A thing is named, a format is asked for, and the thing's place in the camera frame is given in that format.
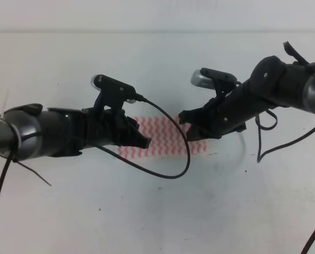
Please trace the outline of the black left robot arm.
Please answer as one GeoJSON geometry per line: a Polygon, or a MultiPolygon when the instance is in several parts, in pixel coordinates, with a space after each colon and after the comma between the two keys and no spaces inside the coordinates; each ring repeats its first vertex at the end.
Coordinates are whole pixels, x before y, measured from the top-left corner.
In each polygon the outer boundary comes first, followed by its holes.
{"type": "Polygon", "coordinates": [[[79,156],[93,145],[146,149],[150,142],[124,110],[44,110],[28,104],[5,111],[0,119],[0,155],[15,150],[16,161],[79,156]]]}

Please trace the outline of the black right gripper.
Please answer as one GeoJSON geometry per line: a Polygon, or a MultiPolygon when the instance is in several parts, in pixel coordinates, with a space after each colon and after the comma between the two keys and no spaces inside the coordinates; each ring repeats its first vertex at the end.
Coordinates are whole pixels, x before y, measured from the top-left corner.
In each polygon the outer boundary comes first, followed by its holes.
{"type": "Polygon", "coordinates": [[[181,111],[178,118],[180,124],[191,125],[186,132],[189,142],[220,139],[223,135],[246,130],[246,120],[238,110],[234,100],[226,98],[219,103],[217,98],[212,98],[202,108],[181,111]]]}

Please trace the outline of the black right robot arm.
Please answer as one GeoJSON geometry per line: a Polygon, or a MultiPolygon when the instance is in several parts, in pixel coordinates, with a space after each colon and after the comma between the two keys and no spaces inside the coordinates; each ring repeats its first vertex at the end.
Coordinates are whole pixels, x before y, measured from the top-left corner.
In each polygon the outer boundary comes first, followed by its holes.
{"type": "Polygon", "coordinates": [[[294,63],[284,63],[277,56],[266,57],[242,83],[227,72],[195,70],[191,84],[214,90],[216,96],[200,108],[179,113],[180,124],[190,125],[188,141],[220,139],[242,132],[247,121],[276,107],[315,114],[315,62],[307,62],[288,42],[284,50],[295,58],[294,63]]]}

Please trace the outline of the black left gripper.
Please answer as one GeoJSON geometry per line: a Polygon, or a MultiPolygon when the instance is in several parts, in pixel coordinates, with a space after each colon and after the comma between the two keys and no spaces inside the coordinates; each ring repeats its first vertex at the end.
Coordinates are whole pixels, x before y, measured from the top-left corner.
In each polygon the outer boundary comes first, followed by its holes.
{"type": "Polygon", "coordinates": [[[111,110],[104,110],[98,114],[93,108],[84,108],[82,114],[85,120],[85,133],[80,144],[83,148],[90,148],[92,144],[149,148],[151,138],[139,132],[139,123],[126,116],[124,110],[116,114],[111,110]]]}

